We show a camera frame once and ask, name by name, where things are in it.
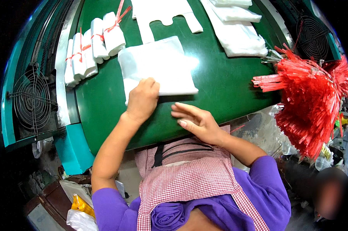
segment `finger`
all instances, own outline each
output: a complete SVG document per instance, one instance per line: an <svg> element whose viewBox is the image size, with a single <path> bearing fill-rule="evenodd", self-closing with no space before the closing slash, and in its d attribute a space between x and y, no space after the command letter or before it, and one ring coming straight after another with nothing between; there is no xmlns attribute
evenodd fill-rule
<svg viewBox="0 0 348 231"><path fill-rule="evenodd" d="M187 115L187 114L180 114L180 112L173 112L172 111L172 117L175 118L180 118L181 120L189 120L192 123L194 123L195 125L199 126L199 121L196 120L195 118L193 118L193 116Z"/></svg>
<svg viewBox="0 0 348 231"><path fill-rule="evenodd" d="M202 130L201 127L199 127L194 122L187 120L187 119L178 120L178 123L181 127L183 127L184 129L186 129L189 132L192 132L195 135L198 134Z"/></svg>
<svg viewBox="0 0 348 231"><path fill-rule="evenodd" d="M138 84L138 86L142 86L142 85L144 85L144 83L145 83L145 81L146 81L147 79L141 79L141 81L139 81L139 84Z"/></svg>
<svg viewBox="0 0 348 231"><path fill-rule="evenodd" d="M160 90L160 83L158 82L155 82L151 88L154 92L157 92L158 94L158 91Z"/></svg>
<svg viewBox="0 0 348 231"><path fill-rule="evenodd" d="M153 79L153 77L149 77L145 82L144 82L144 85L149 87L149 88L152 88L153 84L155 83L156 81Z"/></svg>
<svg viewBox="0 0 348 231"><path fill-rule="evenodd" d="M171 111L171 114L172 114L172 117L175 117L175 118L187 118L187 119L190 119L190 120L194 120L193 116L188 115L188 114L183 113L183 112Z"/></svg>
<svg viewBox="0 0 348 231"><path fill-rule="evenodd" d="M204 110L199 109L193 105L189 105L189 104L182 104L182 103L178 103L176 102L175 105L183 111L189 112L194 116L200 117L203 113Z"/></svg>
<svg viewBox="0 0 348 231"><path fill-rule="evenodd" d="M188 115L191 115L191 116L192 116L191 113L189 113L189 112L187 112L187 111L185 111L185 110L182 110L182 109L178 108L178 107L177 107L176 105L174 105L174 104L172 104L172 110L175 111L175 112L182 112L182 113L185 113L185 114L188 114Z"/></svg>

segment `purple sleeve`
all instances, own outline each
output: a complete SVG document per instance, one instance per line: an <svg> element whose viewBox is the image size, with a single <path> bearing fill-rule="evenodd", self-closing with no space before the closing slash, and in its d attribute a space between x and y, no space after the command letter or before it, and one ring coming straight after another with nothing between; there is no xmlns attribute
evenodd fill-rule
<svg viewBox="0 0 348 231"><path fill-rule="evenodd" d="M92 195L99 231L118 230L128 205L113 188L102 188Z"/></svg>
<svg viewBox="0 0 348 231"><path fill-rule="evenodd" d="M291 216L291 202L276 161L271 156L260 157L252 164L249 175L257 185L255 192L262 198L254 206L270 230L284 230Z"/></svg>
<svg viewBox="0 0 348 231"><path fill-rule="evenodd" d="M249 175L251 180L260 186L269 186L286 192L278 172L277 162L271 156L258 158L252 164Z"/></svg>

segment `green conveyor belt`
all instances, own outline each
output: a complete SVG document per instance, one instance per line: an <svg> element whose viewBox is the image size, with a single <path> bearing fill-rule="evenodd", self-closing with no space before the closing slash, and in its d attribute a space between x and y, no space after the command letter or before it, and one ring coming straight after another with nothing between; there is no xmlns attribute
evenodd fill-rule
<svg viewBox="0 0 348 231"><path fill-rule="evenodd" d="M104 14L116 12L119 0L85 0L79 19L82 32L90 28L91 21ZM204 32L192 34L183 16L173 18L173 24L164 26L160 21L150 24L155 41L177 35L185 55L196 57L199 65L192 71L195 86L194 97L166 97L146 123L131 140L128 148L142 147L159 141L188 134L170 115L172 102L195 105L212 113L218 123L255 112L280 99L278 93L262 93L251 84L253 76L273 74L271 65L260 63L259 58L228 58L214 33L210 20L199 0L188 0ZM131 5L124 2L123 10ZM263 15L260 23L254 23L256 31L268 44L281 46L273 27L256 4L250 10ZM126 47L141 45L138 25L132 20L132 11L123 18L120 27L124 32ZM87 143L96 155L103 141L112 131L125 111L125 95L121 69L117 56L98 65L99 73L81 81L75 88L79 115Z"/></svg>

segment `fan guard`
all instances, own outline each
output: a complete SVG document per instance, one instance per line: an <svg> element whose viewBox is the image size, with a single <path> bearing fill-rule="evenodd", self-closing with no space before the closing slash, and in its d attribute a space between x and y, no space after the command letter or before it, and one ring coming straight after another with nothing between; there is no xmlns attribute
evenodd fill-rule
<svg viewBox="0 0 348 231"><path fill-rule="evenodd" d="M9 96L13 98L19 123L24 128L33 130L35 135L47 124L52 107L57 107L57 102L50 99L44 75L34 66L20 76Z"/></svg>
<svg viewBox="0 0 348 231"><path fill-rule="evenodd" d="M307 58L313 57L316 61L325 59L328 55L327 31L310 16L301 16L296 26L298 34L297 48L301 48Z"/></svg>

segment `red checkered apron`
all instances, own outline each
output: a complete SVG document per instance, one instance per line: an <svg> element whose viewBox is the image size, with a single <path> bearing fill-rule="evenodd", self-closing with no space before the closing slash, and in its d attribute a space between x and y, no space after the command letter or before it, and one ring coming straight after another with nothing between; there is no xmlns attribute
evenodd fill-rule
<svg viewBox="0 0 348 231"><path fill-rule="evenodd" d="M223 126L229 132L230 126ZM140 151L135 161L143 180L137 230L151 230L151 212L165 202L232 195L238 208L250 216L255 230L269 230L235 180L230 153L198 138L187 138Z"/></svg>

